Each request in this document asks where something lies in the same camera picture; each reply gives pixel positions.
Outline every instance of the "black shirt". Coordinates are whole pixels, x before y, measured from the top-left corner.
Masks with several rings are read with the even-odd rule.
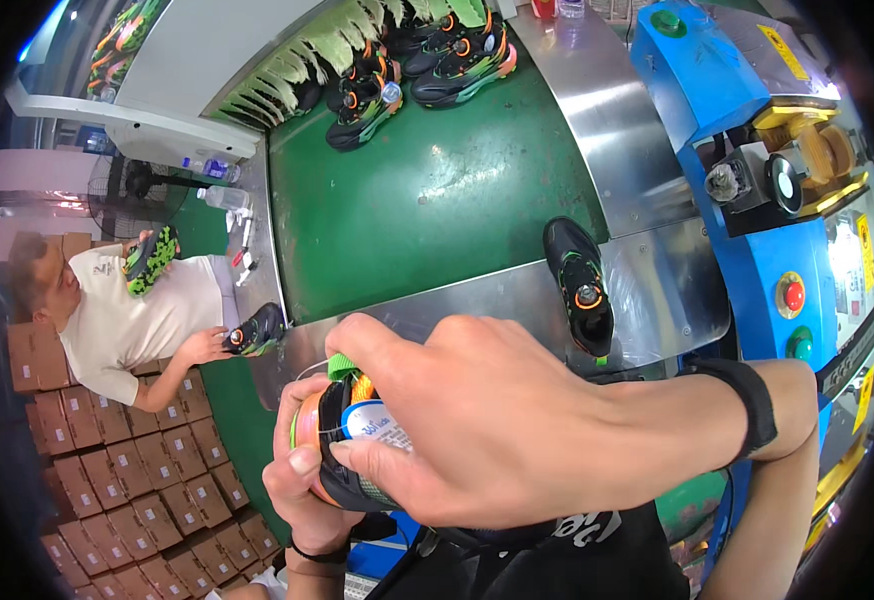
[[[475,554],[441,540],[422,557],[426,532],[420,528],[413,550],[367,600],[688,600],[691,594],[653,502],[567,517],[536,548],[519,552]]]

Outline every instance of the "fingernail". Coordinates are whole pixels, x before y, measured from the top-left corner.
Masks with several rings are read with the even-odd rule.
[[[290,461],[290,468],[295,474],[303,477],[309,474],[320,466],[320,454],[312,447],[302,445],[299,448],[294,448],[287,457]]]
[[[351,468],[351,446],[349,439],[332,441],[330,443],[330,454],[333,454],[337,462],[348,469]]]

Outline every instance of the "red button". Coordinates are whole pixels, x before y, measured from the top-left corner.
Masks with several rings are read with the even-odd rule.
[[[800,281],[787,284],[787,289],[783,292],[783,303],[794,312],[804,307],[804,285]]]

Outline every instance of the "red bottle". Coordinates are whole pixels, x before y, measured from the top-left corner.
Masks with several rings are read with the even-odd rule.
[[[534,17],[552,19],[557,17],[557,0],[532,0]]]

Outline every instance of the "short hair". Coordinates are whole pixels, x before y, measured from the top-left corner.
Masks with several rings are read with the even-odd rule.
[[[8,258],[11,292],[17,306],[30,314],[41,308],[38,300],[44,290],[34,277],[34,261],[47,255],[47,239],[35,231],[20,231],[13,238]]]

